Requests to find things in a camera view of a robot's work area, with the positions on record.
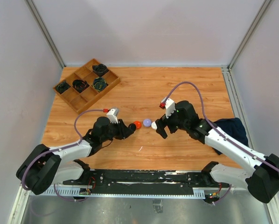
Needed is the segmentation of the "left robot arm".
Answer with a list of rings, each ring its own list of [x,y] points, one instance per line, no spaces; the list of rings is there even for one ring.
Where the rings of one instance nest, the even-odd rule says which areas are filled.
[[[108,140],[124,140],[135,131],[134,123],[126,126],[122,119],[111,123],[107,117],[99,117],[93,128],[76,142],[59,147],[37,145],[18,168],[16,177],[26,190],[35,195],[67,180],[84,185],[90,180],[90,173],[77,160],[94,155]]]

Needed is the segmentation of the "orange charging case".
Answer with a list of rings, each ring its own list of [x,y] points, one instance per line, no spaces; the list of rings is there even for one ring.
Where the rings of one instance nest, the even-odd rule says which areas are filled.
[[[136,129],[140,129],[142,127],[142,124],[140,121],[135,121],[134,124],[136,126]]]

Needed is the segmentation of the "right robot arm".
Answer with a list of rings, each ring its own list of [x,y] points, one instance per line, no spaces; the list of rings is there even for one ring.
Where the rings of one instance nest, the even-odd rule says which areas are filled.
[[[185,131],[192,139],[212,147],[226,155],[240,168],[232,168],[218,162],[210,162],[202,170],[202,182],[211,187],[215,183],[227,183],[244,188],[262,203],[269,203],[279,192],[279,157],[257,152],[232,138],[213,122],[201,119],[191,103],[186,100],[175,103],[163,99],[160,108],[165,114],[156,120],[156,132],[167,138],[165,128],[170,133]]]

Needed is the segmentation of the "black charging case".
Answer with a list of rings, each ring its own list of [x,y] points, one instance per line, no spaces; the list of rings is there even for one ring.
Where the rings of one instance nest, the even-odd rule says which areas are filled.
[[[135,131],[137,128],[136,128],[136,125],[134,123],[131,123],[129,126],[128,126],[129,129],[131,129],[132,131]]]

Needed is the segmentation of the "purple earbud charging case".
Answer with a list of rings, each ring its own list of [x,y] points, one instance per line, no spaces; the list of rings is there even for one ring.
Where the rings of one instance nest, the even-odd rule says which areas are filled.
[[[144,127],[150,127],[152,125],[152,121],[150,119],[144,119],[143,120],[143,126]]]

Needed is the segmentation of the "white charging case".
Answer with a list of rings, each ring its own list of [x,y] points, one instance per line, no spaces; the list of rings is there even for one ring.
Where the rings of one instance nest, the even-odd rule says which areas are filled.
[[[157,125],[156,125],[155,121],[151,123],[151,128],[154,130],[157,129]]]

